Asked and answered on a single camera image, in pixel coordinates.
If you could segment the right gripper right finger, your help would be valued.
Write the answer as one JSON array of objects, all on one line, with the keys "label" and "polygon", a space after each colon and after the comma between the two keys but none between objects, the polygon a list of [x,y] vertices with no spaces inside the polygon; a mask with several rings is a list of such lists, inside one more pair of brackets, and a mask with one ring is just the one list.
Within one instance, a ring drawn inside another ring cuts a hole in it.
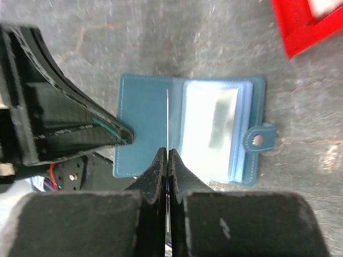
[{"label": "right gripper right finger", "polygon": [[173,256],[329,256],[305,199],[292,192],[215,192],[169,152]]}]

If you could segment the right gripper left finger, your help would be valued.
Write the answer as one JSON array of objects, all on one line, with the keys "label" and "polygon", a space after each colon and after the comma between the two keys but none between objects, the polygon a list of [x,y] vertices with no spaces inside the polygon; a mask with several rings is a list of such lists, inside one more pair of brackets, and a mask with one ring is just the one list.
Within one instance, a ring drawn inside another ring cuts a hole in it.
[{"label": "right gripper left finger", "polygon": [[1,232],[1,256],[164,254],[164,148],[125,190],[23,196]]}]

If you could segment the dark credit card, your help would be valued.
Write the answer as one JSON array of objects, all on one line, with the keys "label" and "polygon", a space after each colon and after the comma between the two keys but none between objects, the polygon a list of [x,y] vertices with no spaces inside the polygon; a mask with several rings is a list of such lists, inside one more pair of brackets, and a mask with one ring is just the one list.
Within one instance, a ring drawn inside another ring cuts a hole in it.
[{"label": "dark credit card", "polygon": [[[166,135],[167,135],[167,161],[169,161],[169,90],[166,90]],[[166,234],[170,233],[170,195],[169,195],[169,182],[168,182],[168,171],[167,171],[167,182],[166,182]]]}]

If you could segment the red plastic bin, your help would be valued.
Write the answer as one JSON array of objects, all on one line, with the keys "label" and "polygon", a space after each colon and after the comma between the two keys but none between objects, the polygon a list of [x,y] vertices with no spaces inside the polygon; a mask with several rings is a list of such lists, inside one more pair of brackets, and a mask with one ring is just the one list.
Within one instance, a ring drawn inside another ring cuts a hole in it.
[{"label": "red plastic bin", "polygon": [[272,0],[275,20],[288,59],[342,32],[342,5],[322,17],[315,17],[309,1]]}]

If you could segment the blue leather card holder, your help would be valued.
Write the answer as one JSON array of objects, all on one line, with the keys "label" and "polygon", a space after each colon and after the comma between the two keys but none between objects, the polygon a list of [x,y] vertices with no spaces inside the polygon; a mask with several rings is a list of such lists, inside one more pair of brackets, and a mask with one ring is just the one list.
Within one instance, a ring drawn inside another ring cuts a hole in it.
[{"label": "blue leather card holder", "polygon": [[126,73],[120,77],[117,118],[133,143],[115,148],[113,175],[137,177],[156,151],[169,150],[207,182],[255,184],[259,155],[274,150],[276,127],[263,122],[264,77],[186,79]]}]

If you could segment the white cards stack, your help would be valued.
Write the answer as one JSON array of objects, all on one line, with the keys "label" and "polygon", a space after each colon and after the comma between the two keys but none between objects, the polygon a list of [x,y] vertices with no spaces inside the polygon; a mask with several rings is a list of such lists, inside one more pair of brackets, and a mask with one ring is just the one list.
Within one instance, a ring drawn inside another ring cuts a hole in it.
[{"label": "white cards stack", "polygon": [[342,0],[308,0],[311,14],[315,18],[329,15],[342,6]]}]

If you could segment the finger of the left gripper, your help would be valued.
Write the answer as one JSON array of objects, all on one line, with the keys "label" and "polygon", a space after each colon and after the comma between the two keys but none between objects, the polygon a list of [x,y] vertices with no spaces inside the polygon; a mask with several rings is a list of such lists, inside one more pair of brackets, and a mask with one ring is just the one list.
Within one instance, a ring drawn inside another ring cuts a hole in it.
[{"label": "finger of the left gripper", "polygon": [[1,97],[10,120],[3,160],[26,166],[65,161],[133,143],[133,132],[76,87],[35,26],[1,24]]}]

